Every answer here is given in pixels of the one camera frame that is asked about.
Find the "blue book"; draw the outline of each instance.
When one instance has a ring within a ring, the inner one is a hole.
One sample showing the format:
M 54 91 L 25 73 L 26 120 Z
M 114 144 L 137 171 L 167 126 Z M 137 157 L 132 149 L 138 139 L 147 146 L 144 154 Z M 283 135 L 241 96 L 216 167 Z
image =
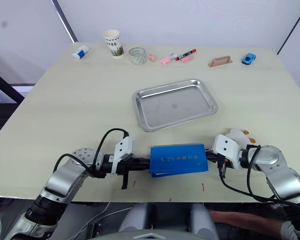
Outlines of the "blue book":
M 153 177 L 208 171 L 206 149 L 203 144 L 153 146 L 149 173 Z

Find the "metal tray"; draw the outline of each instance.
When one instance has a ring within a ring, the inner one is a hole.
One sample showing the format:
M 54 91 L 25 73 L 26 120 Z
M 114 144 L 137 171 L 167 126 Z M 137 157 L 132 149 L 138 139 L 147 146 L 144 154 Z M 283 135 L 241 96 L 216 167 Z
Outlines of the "metal tray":
M 138 124 L 155 132 L 193 121 L 218 111 L 206 86 L 197 79 L 146 88 L 133 95 Z

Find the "blue toy car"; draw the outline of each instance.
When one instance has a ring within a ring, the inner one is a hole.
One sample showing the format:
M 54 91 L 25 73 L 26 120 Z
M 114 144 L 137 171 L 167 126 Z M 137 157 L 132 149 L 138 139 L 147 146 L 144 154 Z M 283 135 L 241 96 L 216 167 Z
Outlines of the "blue toy car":
M 256 55 L 254 55 L 253 53 L 248 53 L 243 59 L 242 59 L 242 63 L 245 65 L 250 65 L 252 63 L 253 60 L 256 59 Z

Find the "red marker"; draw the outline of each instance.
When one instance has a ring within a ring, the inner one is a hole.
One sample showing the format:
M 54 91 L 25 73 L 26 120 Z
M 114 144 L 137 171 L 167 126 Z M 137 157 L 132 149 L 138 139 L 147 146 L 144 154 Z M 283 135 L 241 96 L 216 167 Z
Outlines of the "red marker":
M 188 51 L 188 52 L 186 52 L 185 54 L 182 54 L 182 55 L 176 57 L 175 60 L 178 61 L 178 60 L 180 60 L 180 59 L 183 59 L 185 56 L 188 56 L 188 55 L 190 55 L 190 54 L 193 54 L 193 53 L 195 53 L 196 51 L 197 51 L 197 49 L 192 49 L 191 51 Z

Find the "white table surface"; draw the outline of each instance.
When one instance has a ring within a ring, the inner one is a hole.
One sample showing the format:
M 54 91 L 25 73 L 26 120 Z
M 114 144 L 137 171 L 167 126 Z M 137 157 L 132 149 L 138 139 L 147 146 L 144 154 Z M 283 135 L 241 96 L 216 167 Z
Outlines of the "white table surface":
M 281 149 L 289 166 L 300 174 L 300 89 L 273 50 L 124 45 L 124 56 L 114 58 L 105 43 L 86 43 L 91 51 L 77 60 L 71 53 L 80 45 L 66 49 L 0 131 L 0 196 L 36 198 L 60 155 L 96 149 L 111 128 L 129 131 L 136 142 L 135 156 L 146 158 L 151 146 L 204 143 L 210 147 L 216 135 L 230 128 L 245 129 L 257 144 Z M 143 47 L 159 60 L 193 48 L 197 52 L 187 63 L 172 61 L 163 66 L 147 61 L 137 66 L 129 61 L 132 47 Z M 257 56 L 252 65 L 241 63 L 248 52 Z M 213 58 L 226 55 L 233 63 L 208 67 Z M 134 92 L 192 78 L 203 81 L 215 98 L 215 115 L 152 133 L 139 128 Z M 121 138 L 121 132 L 111 133 L 101 151 L 112 154 Z M 132 171 L 126 190 L 121 190 L 122 176 L 89 177 L 74 200 L 253 202 L 225 188 L 217 167 L 208 165 L 208 172 L 159 178 L 148 171 Z M 246 174 L 228 169 L 226 182 L 247 190 Z M 272 195 L 263 173 L 254 171 L 251 182 L 256 194 Z

